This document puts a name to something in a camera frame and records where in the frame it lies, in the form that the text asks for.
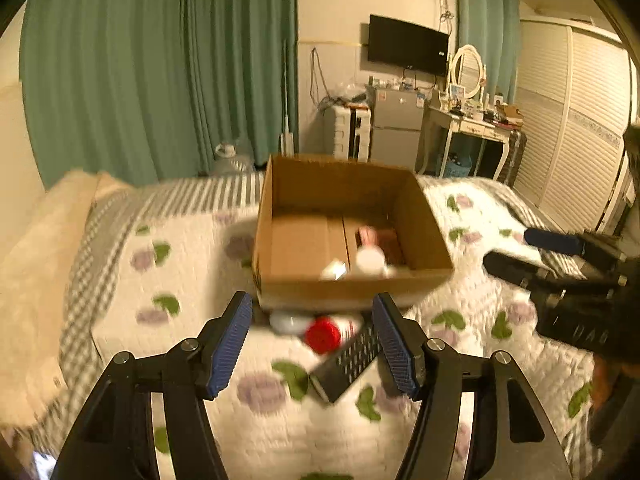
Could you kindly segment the white louvered wardrobe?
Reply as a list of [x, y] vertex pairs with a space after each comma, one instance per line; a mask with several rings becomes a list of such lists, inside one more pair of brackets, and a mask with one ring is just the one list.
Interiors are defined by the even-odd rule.
[[522, 18], [516, 106], [526, 147], [514, 188], [565, 231], [598, 230], [626, 172], [637, 70], [620, 38], [560, 18]]

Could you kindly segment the clear water jug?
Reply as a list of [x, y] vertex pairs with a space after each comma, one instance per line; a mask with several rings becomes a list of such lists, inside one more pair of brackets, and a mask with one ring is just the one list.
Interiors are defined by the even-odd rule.
[[226, 176], [227, 174], [248, 174], [253, 171], [253, 159], [239, 153], [234, 144], [221, 143], [216, 146], [212, 174]]

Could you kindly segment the white vanity table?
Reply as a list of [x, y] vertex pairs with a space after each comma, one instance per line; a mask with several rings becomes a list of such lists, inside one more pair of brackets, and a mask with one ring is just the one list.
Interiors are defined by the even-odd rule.
[[422, 153], [418, 156], [418, 174], [431, 172], [436, 177], [442, 178], [445, 175], [446, 160], [452, 141], [454, 136], [458, 134], [466, 138], [480, 139], [480, 151], [473, 168], [474, 177], [480, 170], [480, 163], [486, 151], [486, 143], [495, 142], [501, 145], [500, 158], [492, 175], [492, 178], [497, 181], [510, 155], [512, 133], [513, 130], [504, 128], [503, 125], [459, 116], [429, 106], [423, 114], [420, 144]]

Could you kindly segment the white suitcase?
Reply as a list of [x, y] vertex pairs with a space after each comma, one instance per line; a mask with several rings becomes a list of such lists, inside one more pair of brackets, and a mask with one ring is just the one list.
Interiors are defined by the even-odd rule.
[[369, 160], [371, 111], [367, 105], [332, 105], [323, 112], [323, 125], [328, 154], [357, 162]]

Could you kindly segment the beige pillow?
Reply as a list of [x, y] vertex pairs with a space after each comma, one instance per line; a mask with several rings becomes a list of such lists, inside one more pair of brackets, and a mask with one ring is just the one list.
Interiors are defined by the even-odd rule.
[[132, 186], [68, 172], [41, 197], [1, 259], [1, 425], [35, 425], [65, 388], [58, 354], [64, 297], [91, 207]]

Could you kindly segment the green curtain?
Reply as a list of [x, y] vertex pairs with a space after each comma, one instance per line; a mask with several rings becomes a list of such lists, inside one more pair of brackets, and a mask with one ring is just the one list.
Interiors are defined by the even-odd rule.
[[28, 0], [20, 78], [45, 186], [68, 170], [142, 185], [264, 164], [297, 126], [297, 0]]
[[458, 46], [472, 46], [487, 68], [485, 92], [515, 102], [521, 51], [520, 0], [457, 0]]

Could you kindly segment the green right curtain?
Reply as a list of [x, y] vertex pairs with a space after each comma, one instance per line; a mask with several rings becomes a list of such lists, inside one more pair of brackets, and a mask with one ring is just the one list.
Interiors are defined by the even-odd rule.
[[487, 68], [485, 92], [515, 102], [521, 51], [520, 0], [457, 0], [458, 46], [472, 46]]

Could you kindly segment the floral white quilt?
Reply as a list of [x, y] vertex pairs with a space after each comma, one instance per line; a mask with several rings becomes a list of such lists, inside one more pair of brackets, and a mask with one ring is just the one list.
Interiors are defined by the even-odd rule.
[[[487, 275], [502, 250], [573, 274], [574, 262], [524, 238], [542, 220], [485, 179], [421, 180], [454, 264], [450, 280], [408, 311], [428, 336], [471, 356], [514, 356], [558, 435], [570, 474], [600, 460], [588, 438], [590, 355], [536, 334], [527, 292]], [[239, 290], [252, 263], [261, 174], [184, 179], [100, 198], [66, 296], [65, 391], [30, 433], [56, 455], [106, 363], [162, 353], [196, 335]], [[233, 479], [389, 479], [418, 404], [399, 393], [358, 314], [257, 311], [230, 384], [207, 404]]]

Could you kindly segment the white plastic cup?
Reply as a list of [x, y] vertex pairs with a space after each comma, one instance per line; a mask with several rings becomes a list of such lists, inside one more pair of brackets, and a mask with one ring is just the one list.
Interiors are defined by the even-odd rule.
[[367, 276], [382, 276], [386, 272], [384, 252], [376, 245], [361, 245], [356, 250], [355, 269]]

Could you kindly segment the brown cardboard box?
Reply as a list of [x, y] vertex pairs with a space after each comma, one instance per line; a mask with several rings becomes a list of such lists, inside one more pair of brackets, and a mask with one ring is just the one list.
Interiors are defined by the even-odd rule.
[[[382, 276], [355, 269], [362, 226], [393, 228], [407, 263]], [[322, 281], [333, 260], [338, 281]], [[260, 305], [314, 313], [363, 311], [379, 292], [411, 307], [454, 273], [446, 240], [416, 175], [328, 156], [273, 156], [262, 186], [252, 261]]]

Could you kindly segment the black remote control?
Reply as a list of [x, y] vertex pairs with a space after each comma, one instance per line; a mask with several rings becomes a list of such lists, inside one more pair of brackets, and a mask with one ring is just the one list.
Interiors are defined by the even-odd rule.
[[311, 372], [310, 383], [321, 400], [334, 404], [374, 362], [380, 351], [373, 323], [366, 318], [358, 333], [344, 347]]

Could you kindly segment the red cap white bottle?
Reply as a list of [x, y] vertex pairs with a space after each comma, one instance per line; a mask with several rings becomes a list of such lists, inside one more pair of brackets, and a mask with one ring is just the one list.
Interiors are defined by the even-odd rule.
[[359, 314], [310, 315], [274, 311], [269, 315], [269, 324], [275, 333], [298, 337], [320, 356], [342, 348], [355, 337], [363, 323]]

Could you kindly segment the grey small fridge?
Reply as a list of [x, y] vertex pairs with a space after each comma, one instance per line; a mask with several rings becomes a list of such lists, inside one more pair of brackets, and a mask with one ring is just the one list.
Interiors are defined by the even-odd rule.
[[372, 162], [416, 168], [424, 115], [424, 95], [415, 91], [372, 87]]

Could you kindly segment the white oval mirror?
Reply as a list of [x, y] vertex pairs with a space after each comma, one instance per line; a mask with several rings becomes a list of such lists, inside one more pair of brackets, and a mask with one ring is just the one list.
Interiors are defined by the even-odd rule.
[[484, 96], [486, 65], [472, 44], [460, 47], [449, 62], [448, 92], [458, 101]]

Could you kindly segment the black wall television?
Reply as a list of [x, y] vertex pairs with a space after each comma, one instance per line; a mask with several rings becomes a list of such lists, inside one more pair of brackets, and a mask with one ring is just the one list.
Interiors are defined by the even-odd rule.
[[444, 32], [371, 14], [368, 35], [369, 62], [447, 75], [449, 36]]

